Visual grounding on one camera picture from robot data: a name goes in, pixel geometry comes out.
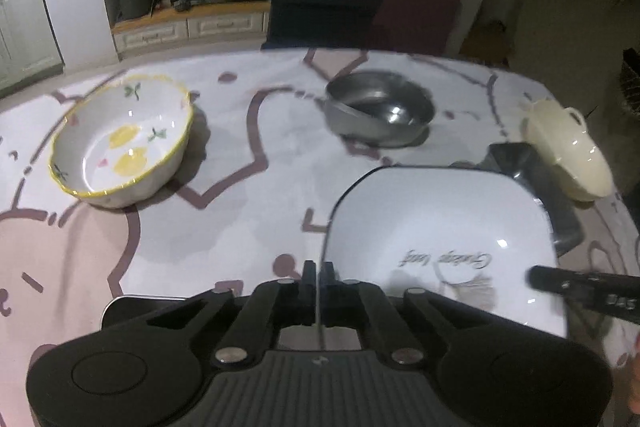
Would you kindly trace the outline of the maroon chair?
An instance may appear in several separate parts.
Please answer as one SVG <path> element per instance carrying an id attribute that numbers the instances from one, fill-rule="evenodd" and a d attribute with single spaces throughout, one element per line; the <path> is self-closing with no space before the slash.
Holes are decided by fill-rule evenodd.
<path id="1" fill-rule="evenodd" d="M 370 27 L 367 48 L 442 55 L 459 8 L 460 0 L 383 0 Z"/>

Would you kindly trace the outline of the cream handled ceramic bowl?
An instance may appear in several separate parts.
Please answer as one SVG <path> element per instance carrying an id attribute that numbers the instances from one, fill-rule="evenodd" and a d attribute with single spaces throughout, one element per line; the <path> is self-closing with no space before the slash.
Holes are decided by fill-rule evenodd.
<path id="1" fill-rule="evenodd" d="M 570 199 L 594 202 L 613 194 L 611 168 L 577 109 L 551 98 L 529 103 L 522 133 Z"/>

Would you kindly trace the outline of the bear pattern tablecloth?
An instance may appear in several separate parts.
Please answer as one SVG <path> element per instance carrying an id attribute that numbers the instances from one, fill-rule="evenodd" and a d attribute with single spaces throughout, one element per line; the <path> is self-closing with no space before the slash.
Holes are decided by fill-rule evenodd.
<path id="1" fill-rule="evenodd" d="M 383 148 L 330 130 L 326 85 L 366 69 L 431 92 L 424 142 Z M 131 75 L 183 84 L 194 121 L 160 191 L 100 208 L 58 187 L 51 144 L 74 106 Z M 340 325 L 319 322 L 326 232 L 349 187 L 384 167 L 480 170 L 490 144 L 527 143 L 526 109 L 543 98 L 542 84 L 493 67 L 291 50 L 141 66 L 6 110 L 2 424 L 637 425 L 639 324 L 559 295 L 564 337 L 423 287 L 394 297 L 337 277 Z M 570 200 L 585 239 L 555 268 L 639 278 L 620 193 Z M 311 326 L 298 298 L 306 260 L 317 267 Z"/>

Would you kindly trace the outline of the round steel bowl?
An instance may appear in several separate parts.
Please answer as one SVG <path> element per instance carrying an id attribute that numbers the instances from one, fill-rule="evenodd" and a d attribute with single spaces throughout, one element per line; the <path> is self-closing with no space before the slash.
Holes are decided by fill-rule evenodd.
<path id="1" fill-rule="evenodd" d="M 426 140 L 436 107 L 431 92 L 406 76 L 366 69 L 329 81 L 323 113 L 330 130 L 345 139 L 401 148 Z"/>

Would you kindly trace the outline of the dark square metal tray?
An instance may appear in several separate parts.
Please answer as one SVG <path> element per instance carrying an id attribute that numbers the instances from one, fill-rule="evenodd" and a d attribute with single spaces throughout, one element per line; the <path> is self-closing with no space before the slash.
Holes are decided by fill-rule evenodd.
<path id="1" fill-rule="evenodd" d="M 549 217 L 552 242 L 559 257 L 585 239 L 572 201 L 562 192 L 551 168 L 530 144 L 492 143 L 477 168 L 512 178 L 539 200 Z"/>

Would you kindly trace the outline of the white kitchen cabinet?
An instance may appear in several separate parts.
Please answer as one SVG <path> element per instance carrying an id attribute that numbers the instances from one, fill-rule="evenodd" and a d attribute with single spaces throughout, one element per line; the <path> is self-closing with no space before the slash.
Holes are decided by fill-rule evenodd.
<path id="1" fill-rule="evenodd" d="M 62 70 L 44 0 L 1 0 L 1 92 Z"/>

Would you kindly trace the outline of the white square plate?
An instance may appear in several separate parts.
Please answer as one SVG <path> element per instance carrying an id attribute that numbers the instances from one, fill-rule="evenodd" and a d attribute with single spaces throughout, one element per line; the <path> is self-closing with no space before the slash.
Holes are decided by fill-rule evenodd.
<path id="1" fill-rule="evenodd" d="M 559 297 L 527 282 L 558 258 L 550 219 L 518 182 L 475 169 L 384 167 L 349 187 L 330 218 L 323 258 L 341 280 L 399 297 L 423 287 L 564 337 Z"/>

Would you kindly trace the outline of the lemon pattern ceramic bowl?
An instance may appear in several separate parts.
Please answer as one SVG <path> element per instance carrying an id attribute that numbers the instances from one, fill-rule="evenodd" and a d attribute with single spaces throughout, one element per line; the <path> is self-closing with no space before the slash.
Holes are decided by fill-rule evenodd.
<path id="1" fill-rule="evenodd" d="M 164 75 L 114 80 L 64 117 L 51 144 L 50 175 L 81 202 L 137 204 L 177 172 L 193 121 L 190 92 L 180 82 Z"/>

